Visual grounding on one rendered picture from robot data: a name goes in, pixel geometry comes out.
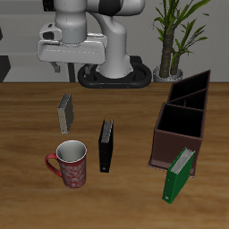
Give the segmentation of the green book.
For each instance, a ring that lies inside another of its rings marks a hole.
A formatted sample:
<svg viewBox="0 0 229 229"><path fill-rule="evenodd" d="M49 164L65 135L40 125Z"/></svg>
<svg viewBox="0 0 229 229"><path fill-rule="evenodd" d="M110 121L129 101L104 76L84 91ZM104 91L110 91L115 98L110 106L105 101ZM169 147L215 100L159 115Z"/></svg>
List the green book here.
<svg viewBox="0 0 229 229"><path fill-rule="evenodd" d="M195 152L185 147L168 167L162 199L171 204L188 181Z"/></svg>

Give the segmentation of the green pot plant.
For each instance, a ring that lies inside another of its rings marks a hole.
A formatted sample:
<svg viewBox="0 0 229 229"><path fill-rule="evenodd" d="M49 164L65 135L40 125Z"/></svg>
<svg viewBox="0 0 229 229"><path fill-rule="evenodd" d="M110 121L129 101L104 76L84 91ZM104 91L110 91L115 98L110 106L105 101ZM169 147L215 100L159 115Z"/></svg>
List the green pot plant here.
<svg viewBox="0 0 229 229"><path fill-rule="evenodd" d="M153 21L152 26L158 21L162 28L157 28L158 38L162 44L160 65L153 71L154 82L177 82L183 77L182 70L178 68L180 58L184 54L191 54L189 48L195 43L206 40L202 37L205 25L199 27L193 34L192 28L196 19L187 24L183 22L210 0L199 0L197 3L190 1L183 9L179 7L180 0L163 0L163 11L157 8L159 17Z"/></svg>

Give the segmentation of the dark background post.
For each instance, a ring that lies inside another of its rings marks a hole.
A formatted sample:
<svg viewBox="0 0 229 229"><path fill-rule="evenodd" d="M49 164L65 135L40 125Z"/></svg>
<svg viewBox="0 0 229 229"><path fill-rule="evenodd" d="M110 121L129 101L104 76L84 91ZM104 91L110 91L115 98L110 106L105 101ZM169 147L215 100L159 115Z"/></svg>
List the dark background post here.
<svg viewBox="0 0 229 229"><path fill-rule="evenodd" d="M70 80L70 82L75 82L74 64L68 63L67 65L68 65L69 80Z"/></svg>

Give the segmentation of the pale yellow-grey book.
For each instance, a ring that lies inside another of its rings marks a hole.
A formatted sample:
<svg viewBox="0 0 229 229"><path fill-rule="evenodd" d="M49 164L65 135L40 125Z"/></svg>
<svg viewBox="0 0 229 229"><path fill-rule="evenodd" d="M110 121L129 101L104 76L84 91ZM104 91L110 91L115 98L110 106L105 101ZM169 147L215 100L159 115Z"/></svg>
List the pale yellow-grey book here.
<svg viewBox="0 0 229 229"><path fill-rule="evenodd" d="M60 131L62 134L68 134L74 119L72 95L63 94L56 110L58 114Z"/></svg>

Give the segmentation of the dark brown desk caddy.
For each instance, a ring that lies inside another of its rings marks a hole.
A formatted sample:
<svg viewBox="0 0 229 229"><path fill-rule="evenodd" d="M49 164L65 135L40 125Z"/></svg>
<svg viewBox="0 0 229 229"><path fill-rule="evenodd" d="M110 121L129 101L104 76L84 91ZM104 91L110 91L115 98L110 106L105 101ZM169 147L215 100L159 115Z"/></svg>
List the dark brown desk caddy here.
<svg viewBox="0 0 229 229"><path fill-rule="evenodd" d="M149 167L166 170L184 148L195 152L190 177L195 176L205 128L210 70L174 82L154 129Z"/></svg>

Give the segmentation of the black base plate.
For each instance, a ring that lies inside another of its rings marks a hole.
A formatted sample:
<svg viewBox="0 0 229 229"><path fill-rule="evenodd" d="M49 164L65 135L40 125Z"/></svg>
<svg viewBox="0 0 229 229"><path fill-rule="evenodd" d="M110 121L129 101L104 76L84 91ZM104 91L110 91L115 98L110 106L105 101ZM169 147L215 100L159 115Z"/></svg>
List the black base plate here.
<svg viewBox="0 0 229 229"><path fill-rule="evenodd" d="M92 64L90 74L85 74L84 64L78 71L78 82L88 89L140 89L147 87L152 79L151 70L142 63L137 55L130 56L133 71L120 79L109 79L96 71L97 65Z"/></svg>

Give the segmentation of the black book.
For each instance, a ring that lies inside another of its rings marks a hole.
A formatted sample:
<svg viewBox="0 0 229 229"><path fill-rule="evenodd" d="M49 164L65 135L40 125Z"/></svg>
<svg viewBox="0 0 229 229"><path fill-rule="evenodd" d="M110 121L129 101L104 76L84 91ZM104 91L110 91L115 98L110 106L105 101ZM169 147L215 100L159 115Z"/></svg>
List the black book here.
<svg viewBox="0 0 229 229"><path fill-rule="evenodd" d="M103 121L98 140L99 167L101 173L108 173L113 154L113 121Z"/></svg>

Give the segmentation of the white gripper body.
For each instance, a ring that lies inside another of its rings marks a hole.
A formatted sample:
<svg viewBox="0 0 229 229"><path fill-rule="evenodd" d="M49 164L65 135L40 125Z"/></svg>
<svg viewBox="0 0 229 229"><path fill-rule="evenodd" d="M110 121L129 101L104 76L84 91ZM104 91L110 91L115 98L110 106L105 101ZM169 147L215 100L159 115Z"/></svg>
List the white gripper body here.
<svg viewBox="0 0 229 229"><path fill-rule="evenodd" d="M103 64L106 46L106 36L97 33L89 33L85 41L74 46L43 39L38 42L38 59L43 62Z"/></svg>

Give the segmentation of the dark background panel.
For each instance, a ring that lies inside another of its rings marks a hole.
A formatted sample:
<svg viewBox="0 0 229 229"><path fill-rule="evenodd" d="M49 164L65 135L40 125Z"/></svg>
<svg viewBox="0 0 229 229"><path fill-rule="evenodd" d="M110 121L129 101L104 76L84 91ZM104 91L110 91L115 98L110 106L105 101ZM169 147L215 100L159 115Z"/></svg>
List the dark background panel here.
<svg viewBox="0 0 229 229"><path fill-rule="evenodd" d="M7 55L0 55L0 82L4 81L4 78L11 70L11 64Z"/></svg>

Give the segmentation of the red patterned mug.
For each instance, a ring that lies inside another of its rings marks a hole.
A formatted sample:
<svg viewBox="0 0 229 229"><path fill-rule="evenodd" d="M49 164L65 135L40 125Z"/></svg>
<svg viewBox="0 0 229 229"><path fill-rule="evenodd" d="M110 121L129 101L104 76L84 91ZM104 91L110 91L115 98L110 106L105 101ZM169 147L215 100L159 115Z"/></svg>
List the red patterned mug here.
<svg viewBox="0 0 229 229"><path fill-rule="evenodd" d="M86 146L78 140L61 143L55 153L48 154L47 168L61 177L66 187L80 188L86 182Z"/></svg>

